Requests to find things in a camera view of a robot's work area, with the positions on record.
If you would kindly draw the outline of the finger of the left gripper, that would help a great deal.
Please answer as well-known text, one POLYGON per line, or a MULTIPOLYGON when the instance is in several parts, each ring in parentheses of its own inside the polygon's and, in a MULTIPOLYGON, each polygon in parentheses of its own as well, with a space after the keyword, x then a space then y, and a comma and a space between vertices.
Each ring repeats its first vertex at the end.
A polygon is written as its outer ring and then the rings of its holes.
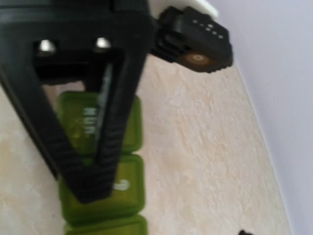
MULTIPOLYGON (((32 65, 38 44, 0 48, 0 82, 25 129, 54 175, 61 176, 81 196, 75 175, 83 172, 82 158, 72 147, 57 120, 32 65)), ((136 89, 149 48, 116 47, 105 51, 118 66, 106 71, 99 96, 94 159, 119 157, 136 89)))

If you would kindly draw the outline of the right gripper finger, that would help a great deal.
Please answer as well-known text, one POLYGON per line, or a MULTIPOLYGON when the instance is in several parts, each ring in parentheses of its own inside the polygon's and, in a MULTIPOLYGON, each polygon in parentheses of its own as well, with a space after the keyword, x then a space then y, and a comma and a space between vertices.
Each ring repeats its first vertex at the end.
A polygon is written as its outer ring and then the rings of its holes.
POLYGON ((252 235, 252 234, 249 232, 246 232, 245 230, 240 230, 238 235, 252 235))

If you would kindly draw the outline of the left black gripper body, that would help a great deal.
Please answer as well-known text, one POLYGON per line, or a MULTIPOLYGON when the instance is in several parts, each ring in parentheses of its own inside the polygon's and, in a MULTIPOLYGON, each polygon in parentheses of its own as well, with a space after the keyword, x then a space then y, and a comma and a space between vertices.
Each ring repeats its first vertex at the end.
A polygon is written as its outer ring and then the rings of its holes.
POLYGON ((116 47, 152 48, 156 23, 146 0, 2 0, 0 47, 42 39, 105 37, 116 47))

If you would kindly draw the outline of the green weekly pill organizer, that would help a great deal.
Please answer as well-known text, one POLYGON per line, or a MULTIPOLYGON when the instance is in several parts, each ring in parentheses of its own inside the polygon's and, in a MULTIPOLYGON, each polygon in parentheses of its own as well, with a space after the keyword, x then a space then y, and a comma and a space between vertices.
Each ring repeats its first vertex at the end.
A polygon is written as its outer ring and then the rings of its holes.
POLYGON ((75 175, 81 196, 59 180, 66 234, 144 235, 144 162, 136 154, 142 147, 140 99, 134 99, 119 157, 94 159, 97 111, 97 93, 71 91, 58 97, 58 118, 84 164, 83 172, 75 175))

